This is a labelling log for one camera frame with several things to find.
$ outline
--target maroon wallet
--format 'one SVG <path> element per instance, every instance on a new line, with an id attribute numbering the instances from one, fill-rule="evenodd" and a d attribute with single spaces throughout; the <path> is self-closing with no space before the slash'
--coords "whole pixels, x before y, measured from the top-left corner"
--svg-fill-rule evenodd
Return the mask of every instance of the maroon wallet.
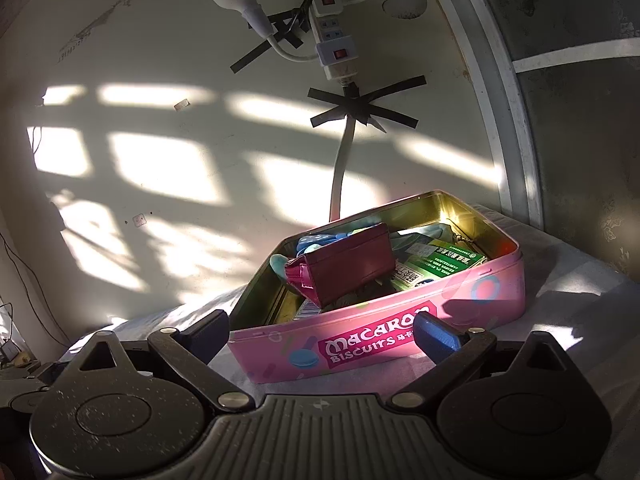
<path id="1" fill-rule="evenodd" d="M 287 262 L 287 281 L 324 307 L 396 268 L 386 224 L 357 232 Z"/>

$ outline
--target pink label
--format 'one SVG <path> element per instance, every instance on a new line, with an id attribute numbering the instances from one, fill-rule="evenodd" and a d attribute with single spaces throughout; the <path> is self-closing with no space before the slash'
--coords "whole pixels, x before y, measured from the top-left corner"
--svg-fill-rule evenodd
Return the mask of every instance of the pink label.
<path id="1" fill-rule="evenodd" d="M 427 301 L 360 328 L 318 341 L 318 349 L 329 368 L 335 368 L 345 362 L 353 362 L 411 343 L 414 340 L 414 317 L 421 311 L 436 316 L 436 306 Z"/>

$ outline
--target table surface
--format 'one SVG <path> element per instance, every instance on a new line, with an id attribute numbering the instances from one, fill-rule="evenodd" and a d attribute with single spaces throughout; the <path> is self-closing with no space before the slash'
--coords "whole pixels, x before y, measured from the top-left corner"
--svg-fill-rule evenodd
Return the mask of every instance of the table surface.
<path id="1" fill-rule="evenodd" d="M 524 340 L 531 330 L 551 332 L 612 417 L 612 439 L 598 474 L 603 479 L 640 480 L 640 285 L 557 238 L 476 207 L 520 243 L 525 261 L 526 312 L 492 332 L 503 340 Z M 241 293 L 242 287 L 204 304 L 185 304 L 113 330 L 120 340 L 137 340 L 162 326 L 184 329 L 214 309 L 230 313 Z M 76 343 L 65 358 L 89 337 Z M 261 402 L 268 393 L 376 392 L 384 399 L 434 365 L 418 354 L 327 376 L 253 384 L 225 346 L 209 366 Z"/>

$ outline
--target pink tin box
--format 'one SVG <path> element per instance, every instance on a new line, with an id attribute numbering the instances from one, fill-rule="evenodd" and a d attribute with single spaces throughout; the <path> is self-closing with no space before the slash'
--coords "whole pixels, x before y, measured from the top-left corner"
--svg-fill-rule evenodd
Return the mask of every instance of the pink tin box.
<path id="1" fill-rule="evenodd" d="M 230 316 L 229 348 L 254 383 L 341 372 L 420 352 L 412 334 L 421 310 L 459 327 L 492 328 L 524 312 L 524 266 L 515 240 L 478 211 L 436 190 L 283 240 L 273 253 L 293 254 L 306 234 L 348 232 L 384 222 L 399 231 L 449 223 L 489 261 L 411 290 L 292 320 L 303 298 L 282 285 L 268 258 Z"/>

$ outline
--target bed sheet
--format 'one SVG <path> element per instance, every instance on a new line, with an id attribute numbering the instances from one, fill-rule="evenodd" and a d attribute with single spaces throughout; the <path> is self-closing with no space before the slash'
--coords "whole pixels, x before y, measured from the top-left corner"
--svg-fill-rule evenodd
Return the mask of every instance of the bed sheet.
<path id="1" fill-rule="evenodd" d="M 525 261 L 527 309 L 518 320 L 495 328 L 503 340 L 524 340 L 547 330 L 587 377 L 613 421 L 612 439 L 598 474 L 603 479 L 640 480 L 640 285 L 570 245 L 495 211 L 476 206 L 515 238 Z M 163 326 L 184 329 L 217 308 L 228 314 L 242 287 L 203 303 L 110 327 L 120 340 L 137 340 Z M 65 355 L 69 359 L 90 335 Z M 255 397 L 268 393 L 378 393 L 383 399 L 430 370 L 423 354 L 327 376 L 253 384 L 225 346 L 209 366 Z"/>

